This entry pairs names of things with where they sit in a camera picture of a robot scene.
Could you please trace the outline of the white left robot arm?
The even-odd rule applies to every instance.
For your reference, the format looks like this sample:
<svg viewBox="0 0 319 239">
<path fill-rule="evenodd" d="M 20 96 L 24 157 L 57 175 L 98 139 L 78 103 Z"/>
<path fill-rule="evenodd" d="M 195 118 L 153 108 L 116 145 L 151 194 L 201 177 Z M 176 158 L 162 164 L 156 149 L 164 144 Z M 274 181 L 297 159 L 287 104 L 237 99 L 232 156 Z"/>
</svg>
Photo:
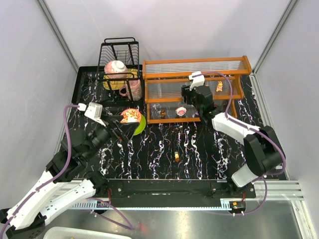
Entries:
<svg viewBox="0 0 319 239">
<path fill-rule="evenodd" d="M 83 180 L 73 189 L 54 198 L 54 195 L 85 171 L 88 162 L 110 140 L 129 141 L 139 122 L 123 123 L 123 116 L 108 116 L 92 133 L 83 128 L 67 131 L 61 149 L 47 164 L 45 171 L 26 196 L 12 208 L 0 211 L 4 225 L 0 235 L 9 239 L 34 239 L 54 218 L 89 197 L 110 193 L 107 180 L 100 171 L 84 174 Z"/>
</svg>

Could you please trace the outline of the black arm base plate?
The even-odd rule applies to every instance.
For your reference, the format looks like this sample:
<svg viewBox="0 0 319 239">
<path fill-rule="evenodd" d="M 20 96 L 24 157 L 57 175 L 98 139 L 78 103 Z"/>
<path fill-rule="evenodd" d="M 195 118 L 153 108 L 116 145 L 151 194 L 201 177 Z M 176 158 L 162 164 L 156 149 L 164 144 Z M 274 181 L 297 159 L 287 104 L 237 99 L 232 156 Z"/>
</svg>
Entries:
<svg viewBox="0 0 319 239">
<path fill-rule="evenodd" d="M 108 179 L 106 185 L 111 190 L 111 198 L 137 194 L 196 194 L 214 198 L 256 198 L 255 188 L 251 183 L 243 188 L 237 188 L 226 180 Z"/>
</svg>

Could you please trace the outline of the pink floral mug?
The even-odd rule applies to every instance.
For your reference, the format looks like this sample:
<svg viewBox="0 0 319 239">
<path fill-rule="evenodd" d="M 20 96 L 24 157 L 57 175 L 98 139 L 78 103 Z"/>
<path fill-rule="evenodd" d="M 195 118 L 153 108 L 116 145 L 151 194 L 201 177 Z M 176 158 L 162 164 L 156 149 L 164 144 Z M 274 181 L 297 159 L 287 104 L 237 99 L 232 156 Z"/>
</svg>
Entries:
<svg viewBox="0 0 319 239">
<path fill-rule="evenodd" d="M 140 80 L 127 81 L 120 89 L 119 94 L 129 100 L 138 101 L 142 98 L 142 85 Z"/>
</svg>

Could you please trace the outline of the yellow plate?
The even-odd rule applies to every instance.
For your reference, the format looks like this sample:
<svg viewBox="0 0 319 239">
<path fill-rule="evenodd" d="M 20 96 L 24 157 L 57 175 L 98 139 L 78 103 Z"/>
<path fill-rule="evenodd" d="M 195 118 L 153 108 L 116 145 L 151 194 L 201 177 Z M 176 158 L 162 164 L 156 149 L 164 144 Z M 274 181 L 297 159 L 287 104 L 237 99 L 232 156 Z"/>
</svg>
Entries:
<svg viewBox="0 0 319 239">
<path fill-rule="evenodd" d="M 128 73 L 126 74 L 126 78 L 137 78 L 138 77 L 139 71 L 137 69 L 128 69 Z M 103 87 L 106 90 L 119 90 L 122 88 L 126 81 L 124 80 L 115 80 L 115 81 L 110 81 L 109 77 L 107 75 L 104 75 L 103 79 Z"/>
</svg>

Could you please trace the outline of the brown rabbit toy figure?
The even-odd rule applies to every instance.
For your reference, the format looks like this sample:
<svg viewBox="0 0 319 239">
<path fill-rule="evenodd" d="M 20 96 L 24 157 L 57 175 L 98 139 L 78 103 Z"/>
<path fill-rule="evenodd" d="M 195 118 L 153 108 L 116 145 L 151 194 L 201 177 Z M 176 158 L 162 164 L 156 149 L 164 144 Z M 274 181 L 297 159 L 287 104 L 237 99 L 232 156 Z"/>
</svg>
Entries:
<svg viewBox="0 0 319 239">
<path fill-rule="evenodd" d="M 219 81 L 216 87 L 216 92 L 222 92 L 223 91 L 223 83 L 222 81 Z"/>
</svg>

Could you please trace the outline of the lime green plate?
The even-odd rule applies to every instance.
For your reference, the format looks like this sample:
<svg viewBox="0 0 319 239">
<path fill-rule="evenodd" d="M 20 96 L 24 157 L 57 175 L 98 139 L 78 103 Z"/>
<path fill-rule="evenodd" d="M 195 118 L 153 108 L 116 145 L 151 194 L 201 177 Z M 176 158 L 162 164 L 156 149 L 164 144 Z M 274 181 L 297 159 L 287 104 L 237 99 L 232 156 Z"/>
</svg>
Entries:
<svg viewBox="0 0 319 239">
<path fill-rule="evenodd" d="M 146 127 L 146 124 L 147 123 L 146 123 L 145 116 L 142 115 L 141 116 L 141 120 L 140 120 L 140 124 L 139 124 L 139 126 L 137 127 L 137 129 L 134 132 L 134 136 L 141 134 L 144 131 L 144 129 Z"/>
</svg>

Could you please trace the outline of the orange patterned white bowl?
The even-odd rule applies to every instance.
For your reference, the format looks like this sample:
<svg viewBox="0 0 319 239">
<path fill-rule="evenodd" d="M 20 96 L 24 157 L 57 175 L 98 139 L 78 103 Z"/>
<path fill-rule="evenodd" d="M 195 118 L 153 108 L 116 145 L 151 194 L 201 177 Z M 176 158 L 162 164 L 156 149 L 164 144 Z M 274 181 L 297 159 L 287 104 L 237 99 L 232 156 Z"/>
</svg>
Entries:
<svg viewBox="0 0 319 239">
<path fill-rule="evenodd" d="M 121 115 L 123 116 L 121 123 L 140 122 L 142 119 L 142 115 L 137 109 L 126 109 Z"/>
</svg>

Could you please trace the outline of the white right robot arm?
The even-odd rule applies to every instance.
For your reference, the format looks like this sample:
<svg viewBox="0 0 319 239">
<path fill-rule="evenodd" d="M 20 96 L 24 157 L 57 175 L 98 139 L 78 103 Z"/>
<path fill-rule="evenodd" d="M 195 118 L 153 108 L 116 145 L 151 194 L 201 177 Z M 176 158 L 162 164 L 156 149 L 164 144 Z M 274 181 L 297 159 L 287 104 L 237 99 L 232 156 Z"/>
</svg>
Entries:
<svg viewBox="0 0 319 239">
<path fill-rule="evenodd" d="M 181 87 L 184 103 L 196 108 L 202 123 L 244 145 L 245 164 L 231 175 L 232 183 L 242 188 L 264 175 L 284 173 L 286 157 L 274 129 L 244 123 L 214 106 L 208 86 Z"/>
</svg>

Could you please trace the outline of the pink floral bowl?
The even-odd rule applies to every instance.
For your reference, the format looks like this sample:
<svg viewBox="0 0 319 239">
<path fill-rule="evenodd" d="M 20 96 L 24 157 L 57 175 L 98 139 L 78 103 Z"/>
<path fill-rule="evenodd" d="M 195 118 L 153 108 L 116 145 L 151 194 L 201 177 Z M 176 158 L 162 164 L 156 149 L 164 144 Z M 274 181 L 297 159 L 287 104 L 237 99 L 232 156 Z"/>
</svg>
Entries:
<svg viewBox="0 0 319 239">
<path fill-rule="evenodd" d="M 110 79 L 122 79 L 126 78 L 128 69 L 126 65 L 120 60 L 113 60 L 107 63 L 104 67 L 104 73 Z"/>
</svg>

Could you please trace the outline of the black drain tray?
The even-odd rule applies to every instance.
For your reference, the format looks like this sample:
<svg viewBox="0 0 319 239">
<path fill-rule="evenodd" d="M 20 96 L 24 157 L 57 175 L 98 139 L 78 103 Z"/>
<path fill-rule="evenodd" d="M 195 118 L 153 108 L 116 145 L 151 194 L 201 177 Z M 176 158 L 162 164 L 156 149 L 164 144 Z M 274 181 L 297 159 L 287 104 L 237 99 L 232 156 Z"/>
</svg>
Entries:
<svg viewBox="0 0 319 239">
<path fill-rule="evenodd" d="M 97 66 L 82 66 L 79 68 L 71 103 L 95 102 L 104 107 L 142 107 L 144 98 L 138 101 L 121 96 L 116 90 L 107 90 L 103 86 L 104 73 L 97 71 Z"/>
</svg>

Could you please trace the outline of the wooden tiered display shelf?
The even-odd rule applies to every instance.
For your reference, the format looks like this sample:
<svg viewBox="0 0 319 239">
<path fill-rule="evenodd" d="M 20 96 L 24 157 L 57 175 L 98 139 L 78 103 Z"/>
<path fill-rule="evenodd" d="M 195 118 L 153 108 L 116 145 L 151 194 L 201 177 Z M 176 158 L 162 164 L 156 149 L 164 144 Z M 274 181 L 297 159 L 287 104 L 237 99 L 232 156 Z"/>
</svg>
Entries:
<svg viewBox="0 0 319 239">
<path fill-rule="evenodd" d="M 241 76 L 249 75 L 252 68 L 247 56 L 229 58 L 204 58 L 144 61 L 143 79 L 145 81 L 145 103 L 147 122 L 178 123 L 199 121 L 198 114 L 192 105 L 182 103 L 181 87 L 190 85 L 188 76 L 193 72 L 205 73 L 205 85 L 213 95 L 214 106 L 236 117 L 235 100 L 244 98 Z M 223 83 L 223 91 L 216 92 L 219 81 Z M 178 117 L 175 110 L 185 107 L 186 114 Z M 160 111 L 166 110 L 165 119 L 160 118 Z"/>
</svg>

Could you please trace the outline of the white plastic bin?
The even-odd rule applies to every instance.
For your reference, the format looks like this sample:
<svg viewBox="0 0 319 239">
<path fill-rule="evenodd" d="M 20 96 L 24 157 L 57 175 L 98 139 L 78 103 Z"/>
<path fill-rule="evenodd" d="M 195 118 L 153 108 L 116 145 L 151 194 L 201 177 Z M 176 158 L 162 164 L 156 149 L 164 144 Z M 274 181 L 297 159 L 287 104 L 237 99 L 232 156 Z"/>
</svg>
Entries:
<svg viewBox="0 0 319 239">
<path fill-rule="evenodd" d="M 45 233 L 44 239 L 131 239 L 131 238 L 128 236 L 83 230 L 83 229 L 53 227 Z"/>
</svg>

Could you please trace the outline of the brown haired small toy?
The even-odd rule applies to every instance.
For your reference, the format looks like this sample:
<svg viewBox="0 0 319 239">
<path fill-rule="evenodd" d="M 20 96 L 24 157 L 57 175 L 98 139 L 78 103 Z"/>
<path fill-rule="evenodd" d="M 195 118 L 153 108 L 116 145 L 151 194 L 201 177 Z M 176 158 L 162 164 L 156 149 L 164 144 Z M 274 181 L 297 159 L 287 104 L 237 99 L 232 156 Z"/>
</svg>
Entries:
<svg viewBox="0 0 319 239">
<path fill-rule="evenodd" d="M 160 118 L 165 119 L 165 117 L 166 117 L 166 110 L 161 110 L 160 111 Z"/>
</svg>

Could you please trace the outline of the pink white lamb toy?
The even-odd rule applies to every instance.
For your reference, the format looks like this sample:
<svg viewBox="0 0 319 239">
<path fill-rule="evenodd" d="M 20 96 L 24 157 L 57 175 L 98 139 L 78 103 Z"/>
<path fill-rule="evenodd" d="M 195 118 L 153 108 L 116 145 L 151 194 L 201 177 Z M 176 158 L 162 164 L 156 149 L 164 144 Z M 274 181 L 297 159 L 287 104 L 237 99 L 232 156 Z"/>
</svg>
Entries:
<svg viewBox="0 0 319 239">
<path fill-rule="evenodd" d="M 178 107 L 176 110 L 175 110 L 175 113 L 178 117 L 183 117 L 187 112 L 187 109 L 185 107 Z"/>
</svg>

